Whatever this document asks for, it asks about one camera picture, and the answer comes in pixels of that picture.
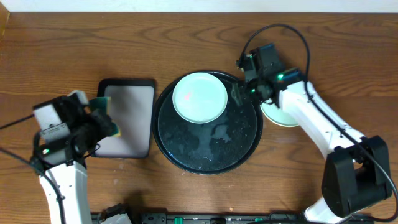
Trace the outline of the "green yellow sponge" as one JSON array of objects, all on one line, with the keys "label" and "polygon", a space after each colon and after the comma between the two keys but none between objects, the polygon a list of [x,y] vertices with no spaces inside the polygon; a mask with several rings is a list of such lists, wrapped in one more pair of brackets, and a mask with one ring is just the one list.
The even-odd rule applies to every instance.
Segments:
[{"label": "green yellow sponge", "polygon": [[120,128],[109,115],[110,104],[111,104],[110,97],[107,96],[96,97],[89,101],[89,108],[91,112],[93,112],[94,110],[100,110],[102,113],[106,114],[109,117],[112,127],[112,131],[109,137],[119,138],[121,136]]}]

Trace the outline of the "mint green plate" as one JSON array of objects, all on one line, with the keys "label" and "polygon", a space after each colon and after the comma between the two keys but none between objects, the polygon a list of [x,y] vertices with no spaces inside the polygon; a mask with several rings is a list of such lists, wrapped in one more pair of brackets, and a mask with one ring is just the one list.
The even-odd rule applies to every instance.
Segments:
[{"label": "mint green plate", "polygon": [[222,81],[205,72],[184,76],[177,82],[172,103],[184,120],[204,124],[214,121],[226,109],[228,94]]},{"label": "mint green plate", "polygon": [[271,104],[270,102],[265,102],[262,103],[260,107],[264,116],[269,121],[273,122],[276,125],[288,128],[299,126],[298,122],[296,122],[296,120],[294,120],[293,117],[284,113],[275,104]]}]

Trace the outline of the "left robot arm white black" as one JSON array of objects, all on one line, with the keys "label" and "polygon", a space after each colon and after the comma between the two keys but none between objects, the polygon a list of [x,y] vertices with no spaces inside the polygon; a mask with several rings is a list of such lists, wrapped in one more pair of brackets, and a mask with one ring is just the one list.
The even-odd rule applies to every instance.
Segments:
[{"label": "left robot arm white black", "polygon": [[45,192],[52,223],[91,223],[85,159],[106,137],[118,137],[108,98],[89,100],[74,90],[33,107],[39,131],[30,165]]}]

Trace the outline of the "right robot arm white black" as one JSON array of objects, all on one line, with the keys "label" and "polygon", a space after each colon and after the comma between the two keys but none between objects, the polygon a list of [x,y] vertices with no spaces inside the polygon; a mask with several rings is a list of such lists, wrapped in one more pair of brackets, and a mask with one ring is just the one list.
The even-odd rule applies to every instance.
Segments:
[{"label": "right robot arm white black", "polygon": [[269,102],[291,116],[316,144],[326,160],[322,197],[304,216],[312,223],[343,223],[350,219],[391,222],[362,214],[367,207],[397,196],[389,168],[389,152],[380,136],[367,138],[341,119],[318,95],[308,73],[286,69],[277,54],[241,54],[236,65],[244,82],[233,87],[233,97]]}]

